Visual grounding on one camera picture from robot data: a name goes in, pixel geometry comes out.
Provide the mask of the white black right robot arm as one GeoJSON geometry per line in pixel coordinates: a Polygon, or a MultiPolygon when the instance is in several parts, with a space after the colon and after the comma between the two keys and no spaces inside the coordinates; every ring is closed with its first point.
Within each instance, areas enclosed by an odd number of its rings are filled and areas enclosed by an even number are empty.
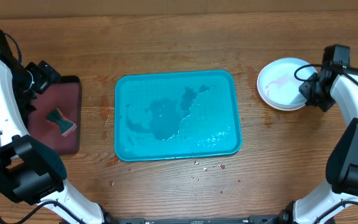
{"type": "Polygon", "coordinates": [[[350,48],[330,45],[324,49],[321,70],[303,79],[299,92],[306,105],[327,111],[341,110],[346,130],[326,164],[322,184],[306,197],[282,210],[277,223],[334,223],[334,216],[358,206],[358,68],[350,65],[350,48]]]}

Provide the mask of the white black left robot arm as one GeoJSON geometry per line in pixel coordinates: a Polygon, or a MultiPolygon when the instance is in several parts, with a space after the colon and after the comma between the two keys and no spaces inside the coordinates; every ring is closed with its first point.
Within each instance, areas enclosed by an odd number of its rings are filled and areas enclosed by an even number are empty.
{"type": "Polygon", "coordinates": [[[80,79],[61,76],[45,61],[23,65],[13,43],[0,29],[0,194],[67,223],[114,223],[71,185],[60,157],[79,148],[80,79]]]}

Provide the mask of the pink green sponge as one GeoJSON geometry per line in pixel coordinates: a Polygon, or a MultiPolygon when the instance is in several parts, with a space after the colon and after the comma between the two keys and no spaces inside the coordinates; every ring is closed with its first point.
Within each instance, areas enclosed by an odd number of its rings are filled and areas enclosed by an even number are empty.
{"type": "Polygon", "coordinates": [[[62,136],[69,135],[77,127],[77,125],[68,118],[66,118],[58,108],[51,110],[46,115],[46,120],[53,124],[56,124],[62,136]]]}

